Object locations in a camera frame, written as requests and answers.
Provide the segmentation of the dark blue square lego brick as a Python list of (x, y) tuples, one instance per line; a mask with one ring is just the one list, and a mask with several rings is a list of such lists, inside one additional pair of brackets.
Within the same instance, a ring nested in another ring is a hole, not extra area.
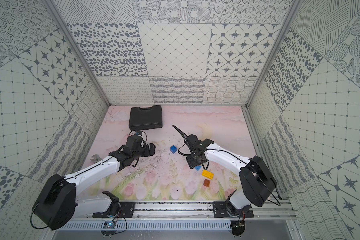
[(178, 148), (175, 146), (175, 145), (172, 145), (171, 147), (170, 147), (170, 151), (171, 151), (171, 153), (176, 153), (177, 152), (177, 150), (178, 150)]

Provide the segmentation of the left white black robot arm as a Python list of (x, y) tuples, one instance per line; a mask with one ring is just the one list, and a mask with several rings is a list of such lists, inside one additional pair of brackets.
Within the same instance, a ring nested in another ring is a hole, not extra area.
[(116, 220), (122, 212), (120, 199), (109, 191), (86, 199), (78, 195), (101, 179), (126, 167), (136, 167), (140, 158), (155, 154), (156, 146), (139, 135), (128, 136), (126, 144), (110, 152), (92, 166), (66, 176), (55, 174), (47, 180), (35, 204), (32, 216), (37, 216), (51, 230), (63, 227), (71, 219), (84, 215), (109, 217)]

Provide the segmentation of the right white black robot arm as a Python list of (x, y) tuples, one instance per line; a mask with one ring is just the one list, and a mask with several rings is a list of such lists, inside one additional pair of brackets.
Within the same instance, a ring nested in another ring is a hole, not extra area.
[(235, 190), (225, 202), (227, 212), (232, 217), (241, 214), (246, 206), (262, 207), (277, 186), (267, 165), (258, 156), (247, 158), (234, 154), (210, 139), (201, 141), (193, 134), (185, 136), (184, 143), (190, 152), (183, 156), (191, 169), (214, 162), (239, 177), (242, 190)]

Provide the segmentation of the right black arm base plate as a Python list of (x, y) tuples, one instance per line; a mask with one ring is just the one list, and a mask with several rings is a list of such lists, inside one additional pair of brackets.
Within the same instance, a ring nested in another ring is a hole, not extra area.
[(212, 212), (215, 218), (253, 218), (254, 213), (251, 205), (236, 209), (231, 203), (225, 201), (215, 201), (212, 203)]

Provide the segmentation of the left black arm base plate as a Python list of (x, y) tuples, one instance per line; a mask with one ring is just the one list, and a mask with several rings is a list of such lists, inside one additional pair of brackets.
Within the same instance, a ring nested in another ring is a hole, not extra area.
[(111, 206), (103, 213), (93, 213), (93, 218), (132, 218), (135, 210), (135, 202), (111, 203)]

